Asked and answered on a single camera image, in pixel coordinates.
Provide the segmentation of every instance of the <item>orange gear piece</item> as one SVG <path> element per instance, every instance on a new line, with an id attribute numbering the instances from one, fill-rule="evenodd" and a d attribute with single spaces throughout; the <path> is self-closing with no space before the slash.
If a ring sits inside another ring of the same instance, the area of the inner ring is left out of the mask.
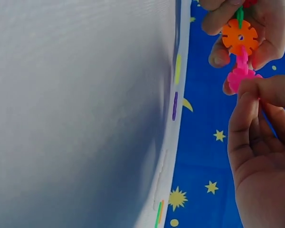
<path id="1" fill-rule="evenodd" d="M 248 21 L 243 21 L 242 28 L 238 26 L 237 19 L 231 19 L 222 30 L 223 43 L 229 52 L 237 56 L 242 54 L 241 46 L 243 45 L 250 56 L 259 43 L 257 41 L 257 31 L 251 27 Z"/>

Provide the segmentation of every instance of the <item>crescent moon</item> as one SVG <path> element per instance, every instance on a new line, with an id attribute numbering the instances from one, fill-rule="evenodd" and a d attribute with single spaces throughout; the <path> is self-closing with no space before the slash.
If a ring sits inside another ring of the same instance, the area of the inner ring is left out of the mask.
<path id="1" fill-rule="evenodd" d="M 186 98 L 183 99 L 182 105 L 185 106 L 186 108 L 188 108 L 190 111 L 193 112 L 192 105 L 189 103 L 189 101 Z"/>

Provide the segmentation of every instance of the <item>yellow moon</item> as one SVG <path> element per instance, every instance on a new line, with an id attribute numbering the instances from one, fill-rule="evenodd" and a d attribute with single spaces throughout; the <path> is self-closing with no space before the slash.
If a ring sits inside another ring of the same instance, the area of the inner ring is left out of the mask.
<path id="1" fill-rule="evenodd" d="M 172 219 L 172 220 L 170 221 L 170 225 L 171 225 L 172 227 L 177 227 L 177 226 L 179 225 L 179 221 L 178 221 L 177 219 Z"/>
<path id="2" fill-rule="evenodd" d="M 188 108 L 190 111 L 193 112 L 192 105 L 189 103 L 189 101 L 186 98 L 183 99 L 182 105 L 185 106 L 186 108 Z"/>

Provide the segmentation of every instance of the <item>green toy piece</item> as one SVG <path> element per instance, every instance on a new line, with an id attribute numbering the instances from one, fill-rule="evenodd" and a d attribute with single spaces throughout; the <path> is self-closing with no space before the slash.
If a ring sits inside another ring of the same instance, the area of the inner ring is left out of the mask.
<path id="1" fill-rule="evenodd" d="M 237 20 L 238 20 L 238 27 L 239 29 L 242 28 L 243 20 L 244 20 L 244 11 L 243 11 L 243 6 L 238 8 L 237 12 Z"/>

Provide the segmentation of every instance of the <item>hand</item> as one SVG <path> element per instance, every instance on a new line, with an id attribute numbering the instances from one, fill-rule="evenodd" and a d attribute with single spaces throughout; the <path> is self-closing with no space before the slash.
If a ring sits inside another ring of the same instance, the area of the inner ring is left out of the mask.
<path id="1" fill-rule="evenodd" d="M 245 228 L 285 228 L 285 109 L 281 107 L 285 107 L 285 76 L 242 82 L 229 121 L 228 157 Z"/>
<path id="2" fill-rule="evenodd" d="M 209 10 L 202 23 L 209 35 L 217 35 L 222 27 L 233 17 L 245 0 L 199 0 L 201 6 Z M 259 70 L 271 60 L 280 59 L 285 52 L 285 0 L 258 0 L 257 4 L 244 9 L 244 19 L 257 31 L 260 46 L 249 62 Z M 230 63 L 229 52 L 219 37 L 213 45 L 209 63 L 216 68 Z M 228 82 L 223 90 L 232 95 Z"/>

